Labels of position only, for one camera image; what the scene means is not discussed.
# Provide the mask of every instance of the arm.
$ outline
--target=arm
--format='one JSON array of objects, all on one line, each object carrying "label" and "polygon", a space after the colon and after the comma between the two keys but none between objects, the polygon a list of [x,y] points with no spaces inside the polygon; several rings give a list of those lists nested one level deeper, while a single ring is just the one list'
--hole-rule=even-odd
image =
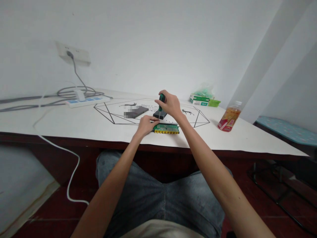
[{"label": "arm", "polygon": [[166,90],[165,103],[155,100],[181,127],[195,161],[228,216],[237,237],[275,237],[250,205],[236,181],[180,110],[178,98]]},{"label": "arm", "polygon": [[155,117],[144,116],[130,144],[100,186],[80,219],[72,238],[103,237],[121,196],[134,155],[145,135],[159,123]]}]

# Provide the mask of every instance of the lap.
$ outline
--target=lap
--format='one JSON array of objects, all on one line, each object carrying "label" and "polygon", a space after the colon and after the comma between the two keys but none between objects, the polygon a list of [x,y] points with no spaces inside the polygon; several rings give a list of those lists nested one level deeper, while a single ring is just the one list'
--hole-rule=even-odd
[{"label": "lap", "polygon": [[[121,154],[106,150],[99,155],[96,170],[99,186]],[[133,162],[105,237],[120,237],[151,219],[173,221],[204,237],[220,237],[224,216],[200,171],[162,184]]]}]

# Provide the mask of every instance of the gray cable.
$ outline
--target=gray cable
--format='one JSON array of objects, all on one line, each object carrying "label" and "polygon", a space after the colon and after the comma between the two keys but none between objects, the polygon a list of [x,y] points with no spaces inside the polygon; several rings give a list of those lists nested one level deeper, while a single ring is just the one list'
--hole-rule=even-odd
[{"label": "gray cable", "polygon": [[86,87],[86,85],[84,84],[84,82],[82,81],[82,79],[79,77],[79,75],[77,74],[77,71],[76,71],[76,64],[75,64],[75,61],[74,61],[74,56],[73,57],[71,57],[72,58],[72,61],[73,61],[73,63],[74,63],[74,71],[75,71],[75,74],[77,75],[77,77],[79,78],[79,80],[81,81],[81,83],[85,86],[85,88],[86,88],[86,91],[84,92],[84,93],[87,93],[87,91],[88,91],[88,89],[87,89],[87,87]]},{"label": "gray cable", "polygon": [[[85,95],[86,98],[104,96],[104,97],[108,97],[110,99],[113,99],[113,97],[107,96],[103,92],[97,92],[93,88],[87,87],[84,84],[84,82],[81,80],[79,75],[77,74],[76,64],[75,64],[75,61],[74,61],[73,54],[70,51],[67,51],[67,55],[73,61],[75,74],[77,75],[77,77],[79,78],[81,83],[84,85],[84,86],[77,86],[77,88],[85,88],[85,89],[81,89],[81,90],[84,91],[84,95]],[[41,107],[64,105],[65,103],[58,103],[58,102],[62,102],[62,101],[65,101],[65,100],[76,99],[76,95],[75,95],[75,93],[73,93],[73,90],[64,92],[64,90],[74,89],[74,88],[76,88],[76,87],[72,86],[72,87],[62,88],[62,89],[58,90],[56,94],[44,96],[44,98],[57,97],[57,98],[63,98],[63,99],[60,99],[60,100],[57,100],[57,101],[54,101],[54,102],[51,102],[51,103],[43,104],[43,105],[41,105]],[[34,99],[40,99],[40,98],[42,98],[42,96],[31,96],[31,97],[22,97],[22,98],[14,98],[14,99],[3,99],[3,100],[0,100],[0,104],[17,102],[17,101],[34,100]],[[20,106],[14,106],[14,107],[8,107],[8,108],[0,109],[0,112],[25,110],[25,109],[31,109],[31,108],[37,108],[37,107],[39,107],[38,104],[34,104],[34,105],[20,105]]]}]

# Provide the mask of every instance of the knee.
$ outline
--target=knee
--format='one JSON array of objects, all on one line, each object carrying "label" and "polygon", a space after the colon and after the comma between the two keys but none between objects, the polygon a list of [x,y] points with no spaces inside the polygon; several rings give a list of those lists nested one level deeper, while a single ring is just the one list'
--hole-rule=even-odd
[{"label": "knee", "polygon": [[96,177],[104,180],[120,159],[122,153],[117,150],[104,150],[97,158]]},{"label": "knee", "polygon": [[118,150],[104,150],[97,158],[97,167],[116,164],[121,155]]}]

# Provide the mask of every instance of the wall outlet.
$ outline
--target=wall outlet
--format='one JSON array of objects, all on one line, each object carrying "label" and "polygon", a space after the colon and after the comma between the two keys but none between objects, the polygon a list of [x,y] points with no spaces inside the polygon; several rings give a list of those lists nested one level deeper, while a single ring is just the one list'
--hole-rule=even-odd
[{"label": "wall outlet", "polygon": [[71,58],[67,55],[67,51],[70,51],[74,55],[75,61],[85,63],[88,66],[91,63],[88,51],[65,45],[58,41],[56,41],[56,47],[58,55],[65,60],[71,60]]}]

